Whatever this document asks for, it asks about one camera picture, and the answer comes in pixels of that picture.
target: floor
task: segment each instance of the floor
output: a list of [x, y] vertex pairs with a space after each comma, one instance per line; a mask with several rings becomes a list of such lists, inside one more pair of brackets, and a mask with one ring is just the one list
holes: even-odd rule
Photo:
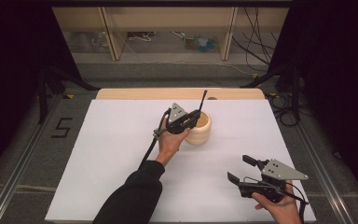
[[[235, 43], [228, 60], [223, 62], [218, 49], [201, 52], [197, 47], [186, 46], [175, 34], [150, 34], [150, 41], [127, 40], [121, 59], [112, 62], [100, 34], [64, 35], [83, 79], [101, 88], [236, 88], [251, 82], [253, 74], [264, 75], [268, 68], [256, 57], [246, 56]], [[214, 40], [213, 34], [202, 35]], [[278, 37], [279, 34], [263, 34], [263, 43], [273, 48]], [[243, 34], [235, 34], [235, 38], [248, 46]], [[258, 57], [269, 59], [257, 44], [250, 43], [249, 47]], [[268, 49], [268, 53], [272, 54], [273, 50]], [[275, 93], [276, 81], [277, 78], [272, 78], [258, 88], [264, 93]], [[63, 96], [52, 95], [48, 99], [49, 114], [41, 125], [37, 124], [39, 105], [34, 98], [12, 144], [1, 156], [0, 223], [49, 223], [44, 220], [48, 206], [90, 101], [97, 93], [69, 82], [64, 85]], [[276, 110], [289, 100], [290, 94], [280, 93], [280, 97], [271, 99], [271, 108]], [[300, 122], [296, 126], [284, 125], [293, 123], [290, 114], [277, 122], [295, 167], [310, 177], [302, 184], [317, 217], [316, 223], [358, 223], [358, 183], [345, 162], [333, 155], [335, 149], [307, 105], [305, 95], [301, 95], [300, 104]], [[69, 131], [56, 129], [58, 123]]]

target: cabinet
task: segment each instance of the cabinet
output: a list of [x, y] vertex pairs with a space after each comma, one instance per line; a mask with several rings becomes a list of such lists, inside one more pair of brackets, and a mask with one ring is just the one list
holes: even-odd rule
[[[260, 32], [279, 33], [287, 8], [260, 8]], [[234, 32], [252, 31], [255, 9], [238, 7], [54, 7], [63, 31], [106, 32], [112, 59], [119, 60], [128, 32], [215, 33], [227, 60]]]

